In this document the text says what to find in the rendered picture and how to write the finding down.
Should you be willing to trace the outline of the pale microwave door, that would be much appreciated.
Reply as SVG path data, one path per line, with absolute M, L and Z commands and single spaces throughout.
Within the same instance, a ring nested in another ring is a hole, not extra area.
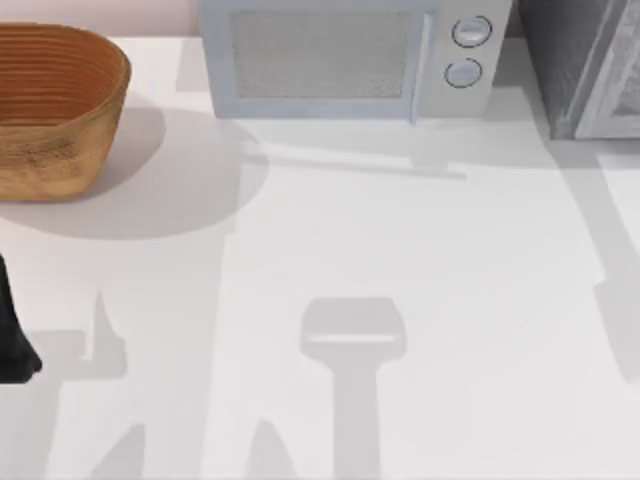
M 440 0 L 198 0 L 219 118 L 419 114 Z

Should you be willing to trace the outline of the pale microwave oven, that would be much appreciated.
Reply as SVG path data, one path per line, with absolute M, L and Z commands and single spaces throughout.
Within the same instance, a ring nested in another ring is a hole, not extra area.
M 420 118 L 473 118 L 480 116 L 489 99 L 513 0 L 440 0 L 433 21 L 421 95 Z M 472 16 L 484 16 L 493 25 L 486 43 L 477 48 L 461 48 L 452 39 L 455 23 Z M 481 80 L 472 87 L 455 89 L 444 80 L 444 71 L 465 58 L 483 67 Z

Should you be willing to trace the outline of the round microwave knob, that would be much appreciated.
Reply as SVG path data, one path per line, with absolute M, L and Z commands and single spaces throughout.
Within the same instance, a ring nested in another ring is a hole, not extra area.
M 472 87 L 481 80 L 482 76 L 482 65 L 472 58 L 452 62 L 444 71 L 444 80 L 455 89 Z
M 461 48 L 477 48 L 488 41 L 493 25 L 484 16 L 472 16 L 458 20 L 452 28 L 452 39 Z

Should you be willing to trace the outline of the brown woven basket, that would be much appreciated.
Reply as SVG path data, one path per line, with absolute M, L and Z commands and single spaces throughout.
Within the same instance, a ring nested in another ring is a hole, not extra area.
M 131 75 L 127 55 L 102 35 L 0 22 L 0 201 L 86 192 L 114 142 Z

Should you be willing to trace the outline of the grey cabinet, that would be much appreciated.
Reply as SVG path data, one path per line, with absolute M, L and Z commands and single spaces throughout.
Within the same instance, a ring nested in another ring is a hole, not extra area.
M 551 137 L 640 140 L 640 0 L 519 0 Z

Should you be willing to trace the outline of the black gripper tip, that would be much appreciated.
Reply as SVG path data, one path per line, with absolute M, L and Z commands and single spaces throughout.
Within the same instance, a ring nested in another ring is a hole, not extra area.
M 6 263 L 0 254 L 0 384 L 25 384 L 42 367 L 18 320 Z

